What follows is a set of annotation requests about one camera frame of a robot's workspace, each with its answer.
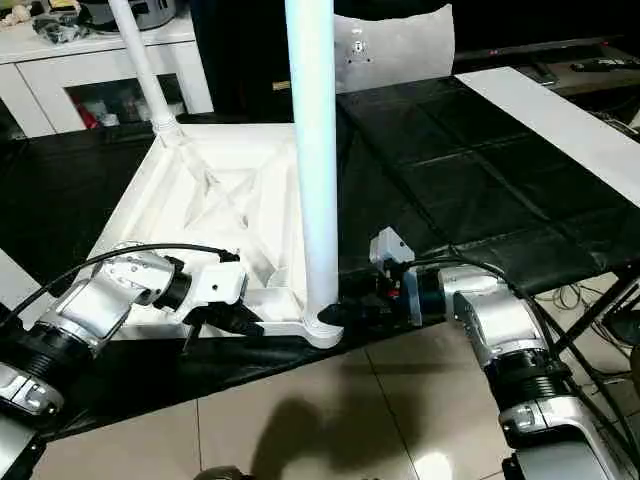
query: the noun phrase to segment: television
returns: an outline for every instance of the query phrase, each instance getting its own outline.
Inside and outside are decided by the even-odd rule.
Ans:
[[[607,43],[635,33],[640,20],[632,0],[452,3],[456,60]]]

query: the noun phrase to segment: table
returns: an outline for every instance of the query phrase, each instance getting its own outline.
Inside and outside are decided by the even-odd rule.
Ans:
[[[530,294],[633,270],[640,260],[640,210],[629,200],[638,198],[635,174],[622,174],[622,166],[640,146],[576,107],[558,104],[565,101],[553,93],[540,97],[537,86],[514,71],[469,75],[339,97],[343,278],[367,267],[369,240],[388,225],[418,255],[454,245],[504,268]],[[229,121],[215,115],[200,120]],[[549,122],[564,122],[565,132],[545,129]],[[590,138],[576,148],[572,135],[581,132]],[[148,126],[130,125],[3,148],[0,248],[39,282],[84,259],[152,139]],[[328,351],[297,338],[210,339],[183,357],[179,341],[112,342],[72,392],[66,414],[48,426],[48,438],[274,375],[409,328],[400,322],[358,330]]]

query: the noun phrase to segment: white cloth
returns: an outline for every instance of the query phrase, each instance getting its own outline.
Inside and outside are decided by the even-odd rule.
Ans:
[[[334,18],[338,93],[451,74],[455,53],[451,5],[408,18]]]

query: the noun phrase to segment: black tablecloth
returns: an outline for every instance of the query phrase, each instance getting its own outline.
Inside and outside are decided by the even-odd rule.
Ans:
[[[530,293],[640,257],[638,209],[457,80],[347,94],[338,105],[343,274],[367,267],[370,238],[389,225],[419,255],[453,246]],[[148,126],[128,125],[4,146],[0,248],[39,282],[86,258],[152,141]],[[112,342],[46,430],[95,428],[408,328],[350,332],[329,351],[298,338],[212,339],[185,357],[178,341]]]

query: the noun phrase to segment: white stand base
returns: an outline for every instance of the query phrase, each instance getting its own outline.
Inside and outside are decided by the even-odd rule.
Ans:
[[[181,144],[156,138],[91,255],[121,241],[184,242],[240,254],[245,305],[266,335],[329,348],[342,329],[304,319],[304,241],[293,125],[182,125]],[[209,254],[170,251],[189,272]],[[134,307],[119,339],[184,337],[180,319]],[[205,327],[203,336],[227,336]]]

